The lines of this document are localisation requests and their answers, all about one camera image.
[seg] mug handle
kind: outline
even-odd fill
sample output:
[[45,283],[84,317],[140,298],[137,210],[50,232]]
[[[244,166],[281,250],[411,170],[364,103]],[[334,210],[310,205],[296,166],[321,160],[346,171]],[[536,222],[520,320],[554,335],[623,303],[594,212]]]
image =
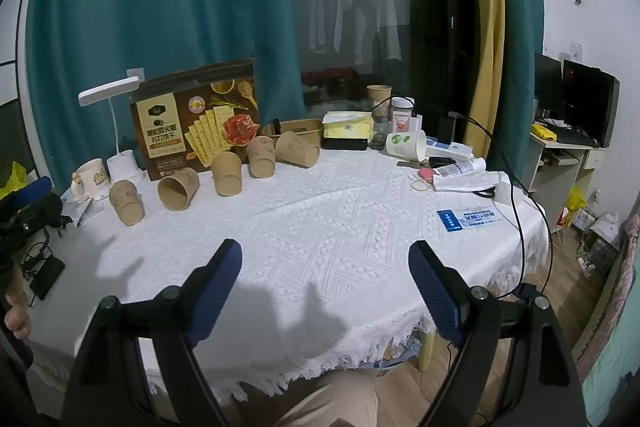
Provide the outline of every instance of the mug handle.
[[82,203],[83,201],[86,201],[89,199],[89,196],[87,194],[85,194],[84,190],[82,190],[82,192],[80,192],[80,185],[82,185],[82,188],[84,189],[84,185],[82,184],[82,178],[80,177],[80,174],[78,174],[77,172],[74,172],[71,175],[71,193],[74,195],[74,199],[78,202],[78,203]]

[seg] desk drawer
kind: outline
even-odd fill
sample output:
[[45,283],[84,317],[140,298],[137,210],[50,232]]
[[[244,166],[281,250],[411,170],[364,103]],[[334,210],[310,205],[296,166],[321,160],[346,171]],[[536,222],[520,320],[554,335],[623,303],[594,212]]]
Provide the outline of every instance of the desk drawer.
[[606,150],[604,149],[594,149],[593,151],[587,152],[584,157],[584,163],[582,164],[583,169],[595,169],[597,168],[603,161]]

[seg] cracker box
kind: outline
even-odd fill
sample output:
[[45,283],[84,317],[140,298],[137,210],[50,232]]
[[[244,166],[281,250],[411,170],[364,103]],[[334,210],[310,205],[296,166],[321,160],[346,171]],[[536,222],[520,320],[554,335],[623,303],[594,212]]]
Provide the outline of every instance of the cracker box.
[[250,58],[146,80],[131,102],[151,180],[185,167],[206,171],[228,150],[246,163],[246,145],[260,129]]

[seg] plastic jar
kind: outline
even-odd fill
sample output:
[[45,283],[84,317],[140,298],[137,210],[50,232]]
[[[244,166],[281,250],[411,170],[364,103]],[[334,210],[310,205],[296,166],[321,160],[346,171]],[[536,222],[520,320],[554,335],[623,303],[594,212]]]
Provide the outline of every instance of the plastic jar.
[[408,132],[414,99],[394,96],[391,99],[391,132]]

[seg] round logo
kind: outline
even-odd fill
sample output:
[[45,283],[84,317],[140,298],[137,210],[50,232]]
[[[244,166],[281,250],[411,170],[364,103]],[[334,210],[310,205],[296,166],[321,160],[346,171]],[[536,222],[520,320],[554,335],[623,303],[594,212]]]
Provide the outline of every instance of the round logo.
[[204,103],[204,98],[201,96],[194,96],[189,101],[189,110],[196,114],[203,112],[206,104]]

